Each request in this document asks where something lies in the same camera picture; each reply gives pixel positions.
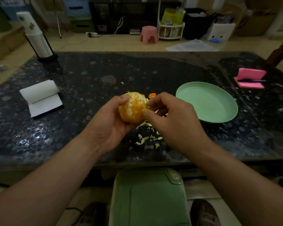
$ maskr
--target pink sticky note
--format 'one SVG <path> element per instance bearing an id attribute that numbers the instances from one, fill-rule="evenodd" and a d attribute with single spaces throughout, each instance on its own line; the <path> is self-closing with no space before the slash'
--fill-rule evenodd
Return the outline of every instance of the pink sticky note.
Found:
<path id="1" fill-rule="evenodd" d="M 240 80 L 240 79 L 261 80 L 265 74 L 266 74 L 265 70 L 239 68 L 238 76 L 234 77 L 234 79 L 235 80 Z M 262 88 L 262 89 L 264 88 L 264 86 L 261 83 L 238 82 L 238 84 L 242 87 L 247 87 L 247 88 Z"/>

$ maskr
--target hand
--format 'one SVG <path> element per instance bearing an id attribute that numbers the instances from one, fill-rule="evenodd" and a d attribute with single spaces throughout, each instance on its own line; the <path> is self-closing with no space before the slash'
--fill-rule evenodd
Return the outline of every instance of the hand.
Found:
<path id="1" fill-rule="evenodd" d="M 147 120 L 169 146 L 183 155 L 186 156 L 191 150 L 201 150 L 204 145 L 212 143 L 190 103 L 164 92 L 151 98 L 147 105 Z"/>
<path id="2" fill-rule="evenodd" d="M 136 125 L 125 123 L 118 107 L 130 99 L 129 95 L 114 96 L 94 115 L 80 134 L 90 146 L 96 147 L 105 154 L 115 148 L 124 136 Z"/>

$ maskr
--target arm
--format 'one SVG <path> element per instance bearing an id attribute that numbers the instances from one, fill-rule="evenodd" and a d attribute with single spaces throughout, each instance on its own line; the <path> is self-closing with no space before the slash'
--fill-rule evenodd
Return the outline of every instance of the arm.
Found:
<path id="1" fill-rule="evenodd" d="M 283 188 L 213 143 L 191 104 L 162 93 L 149 100 L 148 106 L 148 121 L 171 147 L 205 173 L 242 225 L 283 226 Z"/>
<path id="2" fill-rule="evenodd" d="M 0 225 L 56 225 L 98 158 L 115 148 L 133 128 L 118 113 L 118 106 L 129 98 L 112 98 L 81 134 L 26 178 L 1 192 Z"/>

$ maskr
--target left hand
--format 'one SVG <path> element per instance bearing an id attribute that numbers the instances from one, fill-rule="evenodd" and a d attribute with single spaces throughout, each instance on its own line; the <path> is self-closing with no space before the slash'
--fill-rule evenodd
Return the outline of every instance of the left hand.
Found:
<path id="1" fill-rule="evenodd" d="M 83 141 L 100 150 L 101 155 L 115 148 L 124 136 L 137 125 L 125 123 L 118 107 L 130 99 L 129 95 L 114 96 L 94 115 L 81 132 Z"/>

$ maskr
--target yellow bag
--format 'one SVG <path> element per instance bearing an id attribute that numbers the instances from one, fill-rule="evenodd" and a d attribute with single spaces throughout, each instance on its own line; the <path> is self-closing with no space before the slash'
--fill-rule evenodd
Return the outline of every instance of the yellow bag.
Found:
<path id="1" fill-rule="evenodd" d="M 164 20 L 170 19 L 172 20 L 173 24 L 182 25 L 183 23 L 184 13 L 176 13 L 176 9 L 165 9 L 164 15 L 161 20 L 161 24 L 164 24 Z"/>

